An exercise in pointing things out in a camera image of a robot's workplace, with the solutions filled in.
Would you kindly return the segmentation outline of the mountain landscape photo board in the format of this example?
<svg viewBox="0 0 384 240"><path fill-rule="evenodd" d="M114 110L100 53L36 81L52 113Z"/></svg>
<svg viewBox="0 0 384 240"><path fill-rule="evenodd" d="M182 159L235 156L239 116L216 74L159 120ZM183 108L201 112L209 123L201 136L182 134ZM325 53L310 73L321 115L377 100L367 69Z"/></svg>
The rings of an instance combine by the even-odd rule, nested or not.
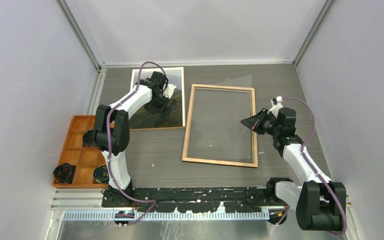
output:
<svg viewBox="0 0 384 240"><path fill-rule="evenodd" d="M185 120L185 100L184 100L184 68L168 67L164 69L168 83L175 85L168 107L172 107L168 117L159 116L148 111L146 105L139 108L129 119L131 129L153 129L153 128L177 128L184 127Z"/></svg>

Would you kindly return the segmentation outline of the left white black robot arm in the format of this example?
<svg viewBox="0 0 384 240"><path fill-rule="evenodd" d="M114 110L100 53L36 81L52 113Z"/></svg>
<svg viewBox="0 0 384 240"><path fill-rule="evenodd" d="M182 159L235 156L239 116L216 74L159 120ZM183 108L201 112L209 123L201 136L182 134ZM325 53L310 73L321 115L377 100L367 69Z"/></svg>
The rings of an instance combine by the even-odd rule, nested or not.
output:
<svg viewBox="0 0 384 240"><path fill-rule="evenodd" d="M154 71L149 78L138 79L128 94L96 109L92 138L101 151L108 170L108 191L121 207L134 200L132 179L128 173L126 149L130 142L130 119L144 108L152 115L167 121L176 100L172 99L177 87L169 83L165 72Z"/></svg>

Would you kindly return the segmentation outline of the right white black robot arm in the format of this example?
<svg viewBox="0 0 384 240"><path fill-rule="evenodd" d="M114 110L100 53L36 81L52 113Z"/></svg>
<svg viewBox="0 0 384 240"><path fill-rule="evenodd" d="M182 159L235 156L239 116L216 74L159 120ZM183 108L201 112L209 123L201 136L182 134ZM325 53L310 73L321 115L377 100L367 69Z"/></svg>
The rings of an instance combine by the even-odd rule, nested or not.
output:
<svg viewBox="0 0 384 240"><path fill-rule="evenodd" d="M298 187L288 178L272 177L265 198L271 205L285 202L295 211L297 223L304 231L344 233L346 188L327 177L309 156L304 141L296 134L296 114L288 107L276 111L264 108L240 121L258 135L272 136L274 148L302 184Z"/></svg>

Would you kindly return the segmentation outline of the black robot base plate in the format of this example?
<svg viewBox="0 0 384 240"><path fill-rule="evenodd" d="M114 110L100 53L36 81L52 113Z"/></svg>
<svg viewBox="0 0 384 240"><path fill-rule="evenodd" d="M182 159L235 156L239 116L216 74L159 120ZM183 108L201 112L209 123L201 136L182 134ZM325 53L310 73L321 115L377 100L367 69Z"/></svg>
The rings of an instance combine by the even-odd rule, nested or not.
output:
<svg viewBox="0 0 384 240"><path fill-rule="evenodd" d="M140 213L256 213L262 208L285 209L286 203L275 199L265 188L245 187L137 187L124 196L113 187L104 188L102 207L131 208Z"/></svg>

